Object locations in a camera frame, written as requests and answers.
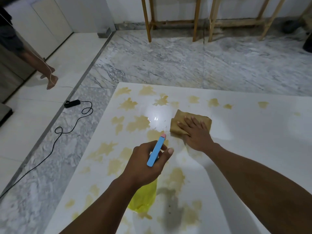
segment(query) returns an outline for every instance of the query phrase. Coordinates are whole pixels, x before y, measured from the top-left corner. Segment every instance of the yellow liquid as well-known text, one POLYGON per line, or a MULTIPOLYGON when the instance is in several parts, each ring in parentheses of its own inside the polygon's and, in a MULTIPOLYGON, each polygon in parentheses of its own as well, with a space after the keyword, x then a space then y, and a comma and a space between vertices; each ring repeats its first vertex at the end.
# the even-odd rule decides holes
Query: yellow liquid
POLYGON ((132 197, 128 208, 137 212, 147 212, 155 201, 157 179, 152 183, 142 186, 132 197))

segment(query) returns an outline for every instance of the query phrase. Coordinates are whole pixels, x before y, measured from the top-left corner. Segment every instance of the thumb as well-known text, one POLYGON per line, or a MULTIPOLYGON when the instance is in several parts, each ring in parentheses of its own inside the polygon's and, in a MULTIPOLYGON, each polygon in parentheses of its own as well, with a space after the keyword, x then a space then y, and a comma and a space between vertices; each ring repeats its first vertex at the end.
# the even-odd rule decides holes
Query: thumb
POLYGON ((169 148, 166 149, 161 156, 159 157, 159 159, 157 160, 157 164, 158 166, 161 167, 161 169, 163 169, 164 165, 166 164, 166 162, 169 160, 169 158, 171 157, 171 155, 174 153, 174 149, 173 148, 169 148))

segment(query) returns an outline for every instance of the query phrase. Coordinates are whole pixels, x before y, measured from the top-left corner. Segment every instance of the wooden frame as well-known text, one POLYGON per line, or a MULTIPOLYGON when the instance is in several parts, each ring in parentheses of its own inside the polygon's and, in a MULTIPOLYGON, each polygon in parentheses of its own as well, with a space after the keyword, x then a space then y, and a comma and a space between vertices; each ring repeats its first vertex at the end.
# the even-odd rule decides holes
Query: wooden frame
POLYGON ((262 40, 264 36, 266 35, 268 29, 271 27, 271 24, 273 23, 273 20, 276 18, 278 12, 282 8, 283 3, 285 0, 280 0, 277 7, 275 8, 275 11, 273 12, 272 16, 270 17, 269 21, 266 23, 265 19, 262 18, 262 15, 268 5, 270 0, 265 0, 260 12, 258 14, 258 17, 255 19, 235 19, 235 20, 216 20, 216 17, 218 15, 218 10, 220 7, 221 0, 213 0, 210 16, 209 16, 209 39, 208 42, 212 41, 213 38, 213 29, 214 27, 239 27, 239 26, 253 26, 253 25, 264 25, 263 33, 259 40, 262 40))
POLYGON ((158 25, 189 24, 189 23, 194 23, 193 42, 196 41, 196 32, 197 32, 197 24, 198 24, 198 16, 199 16, 201 0, 196 0, 195 17, 193 20, 173 20, 173 21, 155 21, 154 1, 150 0, 150 8, 151 8, 151 21, 150 21, 150 23, 149 23, 149 19, 147 16, 146 2, 145 2, 145 0, 141 0, 141 1, 142 1, 142 7, 143 7, 143 14, 144 14, 147 38, 148 38, 149 42, 152 41, 151 29, 154 30, 156 28, 156 26, 158 26, 158 25))

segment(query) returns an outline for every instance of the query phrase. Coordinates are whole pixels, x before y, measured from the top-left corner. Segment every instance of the person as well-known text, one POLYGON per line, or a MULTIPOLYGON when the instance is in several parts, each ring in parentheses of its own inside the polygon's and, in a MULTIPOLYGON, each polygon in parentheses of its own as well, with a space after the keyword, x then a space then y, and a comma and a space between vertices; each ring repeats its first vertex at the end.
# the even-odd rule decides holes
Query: person
MULTIPOLYGON (((204 152, 220 169, 241 200, 272 234, 312 233, 312 195, 280 173, 251 159, 231 153, 214 143, 204 122, 184 118, 178 123, 188 135, 183 139, 191 148, 204 152)), ((135 192, 154 181, 172 156, 163 153, 153 167, 146 165, 157 141, 133 149, 124 172, 107 190, 61 234, 115 233, 135 192)))
POLYGON ((22 43, 13 28, 12 17, 3 7, 0 7, 0 44, 39 71, 42 74, 41 78, 46 77, 48 79, 47 90, 55 86, 58 80, 58 77, 52 74, 55 69, 22 43))

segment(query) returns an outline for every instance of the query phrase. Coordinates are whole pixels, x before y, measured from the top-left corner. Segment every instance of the fingernail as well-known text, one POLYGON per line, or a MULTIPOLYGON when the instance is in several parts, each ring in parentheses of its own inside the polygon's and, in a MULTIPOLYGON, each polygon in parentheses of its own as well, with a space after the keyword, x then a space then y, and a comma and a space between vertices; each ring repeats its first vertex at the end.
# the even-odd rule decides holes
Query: fingernail
POLYGON ((168 153, 172 155, 174 153, 174 149, 173 148, 168 149, 168 153))

